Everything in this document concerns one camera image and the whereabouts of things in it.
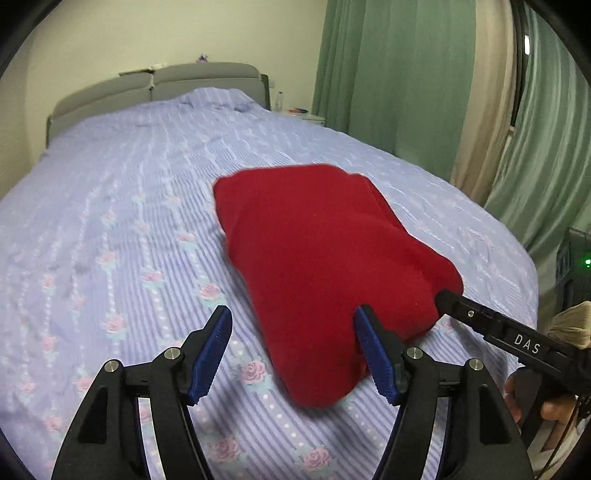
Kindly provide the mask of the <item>person's right hand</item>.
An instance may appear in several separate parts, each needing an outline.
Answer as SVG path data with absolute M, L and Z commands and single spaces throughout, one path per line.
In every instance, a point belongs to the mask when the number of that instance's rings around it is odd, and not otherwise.
M 521 420 L 522 411 L 517 404 L 515 380 L 516 374 L 512 374 L 504 384 L 504 392 L 509 411 L 514 421 L 518 423 Z M 566 427 L 576 408 L 576 400 L 575 396 L 566 395 L 545 401 L 541 407 L 541 418 L 545 421 L 556 422 L 558 426 Z

